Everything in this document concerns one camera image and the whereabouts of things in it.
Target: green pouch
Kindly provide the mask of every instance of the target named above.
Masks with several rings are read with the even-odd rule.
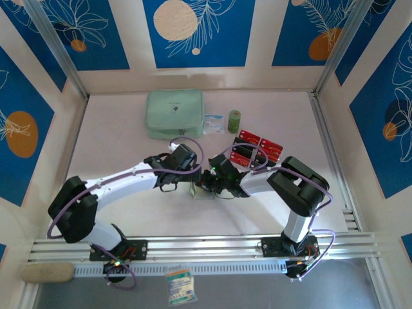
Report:
[[[147,96],[145,126],[151,138],[203,134],[203,96],[198,89],[154,90]]]

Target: beige sponge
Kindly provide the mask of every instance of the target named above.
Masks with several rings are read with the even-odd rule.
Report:
[[[75,267],[71,263],[41,263],[27,265],[21,279],[27,283],[58,283],[73,278]]]

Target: robotic arm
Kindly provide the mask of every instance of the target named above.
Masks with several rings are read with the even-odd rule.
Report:
[[[294,157],[286,158],[277,171],[263,169],[254,173],[239,172],[220,154],[209,160],[211,170],[202,174],[196,159],[192,149],[180,144],[172,153],[150,156],[126,171],[105,178],[82,181],[74,176],[63,185],[48,214],[67,243],[87,241],[92,248],[100,246],[114,256],[132,260],[132,254],[129,255],[132,245],[121,230],[96,218],[99,210],[114,201],[157,187],[163,191],[163,186],[169,184],[174,184],[176,189],[178,182],[194,182],[208,192],[221,193],[226,189],[238,198],[276,191],[291,209],[278,249],[282,256],[298,256],[304,250],[311,217],[325,194],[308,182],[298,183],[298,176],[310,179],[327,191],[329,184],[323,177]],[[81,197],[63,211],[79,194]]]

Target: green tape roll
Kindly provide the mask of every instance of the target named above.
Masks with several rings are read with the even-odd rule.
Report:
[[[230,112],[229,124],[227,126],[227,131],[229,133],[235,134],[239,131],[240,117],[241,117],[240,111],[233,110]]]

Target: mounting plate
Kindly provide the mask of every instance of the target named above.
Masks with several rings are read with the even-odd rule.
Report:
[[[285,257],[285,250],[282,246],[282,240],[280,237],[264,237],[261,239],[261,246],[264,258],[283,258]],[[299,253],[298,257],[305,257],[309,255],[307,246],[318,247],[317,239],[315,236],[308,236],[305,243],[305,249]]]
[[[135,247],[136,252],[133,254],[132,261],[145,261],[147,255],[147,240],[127,240],[129,247]],[[105,254],[95,251],[90,251],[90,261],[110,261],[111,258]]]

